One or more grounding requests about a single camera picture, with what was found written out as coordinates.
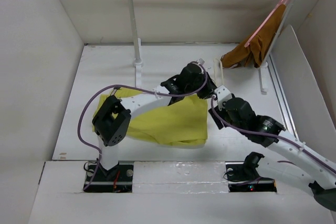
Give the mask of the white hanger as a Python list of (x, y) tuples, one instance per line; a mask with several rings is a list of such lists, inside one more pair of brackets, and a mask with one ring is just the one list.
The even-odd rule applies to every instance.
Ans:
[(213, 59), (213, 71), (214, 71), (214, 82), (217, 86), (224, 84), (224, 73), (223, 73), (223, 64), (222, 62), (214, 58)]

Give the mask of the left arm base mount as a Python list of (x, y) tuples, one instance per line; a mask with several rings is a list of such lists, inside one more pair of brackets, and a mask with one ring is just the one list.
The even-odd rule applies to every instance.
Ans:
[(131, 193), (133, 186), (134, 162), (120, 162), (109, 171), (96, 169), (96, 162), (87, 161), (83, 191), (86, 193)]

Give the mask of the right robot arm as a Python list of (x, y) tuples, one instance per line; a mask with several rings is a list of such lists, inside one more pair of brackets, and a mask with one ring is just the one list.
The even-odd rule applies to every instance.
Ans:
[(331, 211), (335, 211), (335, 163), (328, 161), (295, 138), (275, 119), (256, 115), (250, 104), (231, 98), (209, 110), (217, 127), (231, 127), (253, 143), (286, 158), (273, 161), (251, 152), (242, 165), (225, 173), (230, 182), (250, 183), (262, 177), (282, 181), (298, 188)]

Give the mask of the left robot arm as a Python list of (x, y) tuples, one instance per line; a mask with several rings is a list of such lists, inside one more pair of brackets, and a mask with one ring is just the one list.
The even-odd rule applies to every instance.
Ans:
[(217, 86), (197, 61), (188, 63), (181, 73), (161, 82), (151, 91), (142, 91), (133, 97), (118, 99), (110, 95), (92, 119), (94, 132), (102, 140), (99, 174), (105, 180), (117, 175), (118, 145), (126, 136), (129, 124), (137, 116), (156, 108), (169, 106), (196, 94), (208, 99)]

